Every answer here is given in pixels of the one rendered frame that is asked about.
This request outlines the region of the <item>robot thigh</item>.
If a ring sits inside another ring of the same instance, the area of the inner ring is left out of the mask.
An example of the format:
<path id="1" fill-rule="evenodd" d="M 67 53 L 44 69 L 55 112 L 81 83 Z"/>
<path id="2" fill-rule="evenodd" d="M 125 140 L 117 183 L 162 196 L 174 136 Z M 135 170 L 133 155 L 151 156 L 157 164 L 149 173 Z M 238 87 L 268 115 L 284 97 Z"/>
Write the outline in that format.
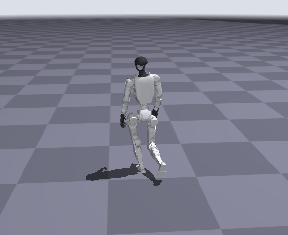
<path id="1" fill-rule="evenodd" d="M 147 123 L 147 150 L 150 152 L 151 149 L 155 148 L 155 132 L 156 132 L 156 125 L 158 124 L 158 120 L 154 115 L 151 115 L 150 122 Z"/>
<path id="2" fill-rule="evenodd" d="M 131 140 L 135 141 L 136 147 L 141 145 L 141 141 L 137 136 L 137 120 L 139 119 L 138 113 L 128 113 L 127 121 L 128 121 L 128 128 L 131 136 Z"/>

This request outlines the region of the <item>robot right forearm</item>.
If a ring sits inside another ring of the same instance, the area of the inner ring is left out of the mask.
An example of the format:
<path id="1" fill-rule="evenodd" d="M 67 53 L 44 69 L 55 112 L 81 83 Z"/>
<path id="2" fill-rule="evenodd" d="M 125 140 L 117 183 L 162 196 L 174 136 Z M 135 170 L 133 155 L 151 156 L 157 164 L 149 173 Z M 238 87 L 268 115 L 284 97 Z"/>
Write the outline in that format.
<path id="1" fill-rule="evenodd" d="M 154 110 L 155 110 L 155 111 L 157 111 L 158 108 L 160 107 L 160 104 L 161 104 L 162 98 L 163 98 L 163 96 L 160 97 L 160 98 L 155 98 L 155 107 L 154 107 Z"/>

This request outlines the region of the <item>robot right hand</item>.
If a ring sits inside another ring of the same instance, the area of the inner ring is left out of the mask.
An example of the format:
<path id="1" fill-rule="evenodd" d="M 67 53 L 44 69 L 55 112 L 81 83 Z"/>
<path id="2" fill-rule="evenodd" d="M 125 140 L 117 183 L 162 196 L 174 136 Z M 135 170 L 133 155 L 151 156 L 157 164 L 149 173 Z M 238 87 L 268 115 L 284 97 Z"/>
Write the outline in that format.
<path id="1" fill-rule="evenodd" d="M 152 115 L 154 115 L 154 116 L 157 117 L 157 115 L 158 115 L 158 111 L 159 111 L 159 108 L 158 108 L 157 111 L 155 111 L 155 110 L 153 109 L 153 110 L 151 111 L 151 113 L 152 113 Z"/>

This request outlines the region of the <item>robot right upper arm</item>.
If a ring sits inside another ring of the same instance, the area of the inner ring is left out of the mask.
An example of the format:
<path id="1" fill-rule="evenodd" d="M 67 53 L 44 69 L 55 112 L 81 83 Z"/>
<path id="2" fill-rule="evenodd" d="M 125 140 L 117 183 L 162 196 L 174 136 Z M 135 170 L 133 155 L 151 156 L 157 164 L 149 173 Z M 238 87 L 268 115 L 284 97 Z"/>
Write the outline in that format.
<path id="1" fill-rule="evenodd" d="M 155 89 L 156 89 L 156 93 L 155 93 L 155 97 L 156 98 L 160 98 L 162 97 L 163 93 L 162 93 L 162 87 L 161 87 L 161 82 L 160 82 L 160 77 L 156 74 L 152 74 L 152 76 L 154 77 L 154 85 L 155 85 Z"/>

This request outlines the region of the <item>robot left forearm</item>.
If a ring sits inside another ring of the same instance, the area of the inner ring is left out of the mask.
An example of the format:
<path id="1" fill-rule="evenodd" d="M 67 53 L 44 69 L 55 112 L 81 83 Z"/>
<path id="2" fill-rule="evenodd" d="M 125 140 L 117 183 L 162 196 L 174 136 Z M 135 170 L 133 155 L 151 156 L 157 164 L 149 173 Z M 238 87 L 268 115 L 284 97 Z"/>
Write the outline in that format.
<path id="1" fill-rule="evenodd" d="M 121 114 L 124 114 L 124 117 L 127 114 L 127 108 L 128 108 L 128 103 L 124 102 L 124 97 L 123 97 L 123 101 L 122 101 L 122 108 L 121 108 Z M 120 114 L 120 115 L 121 115 Z"/>

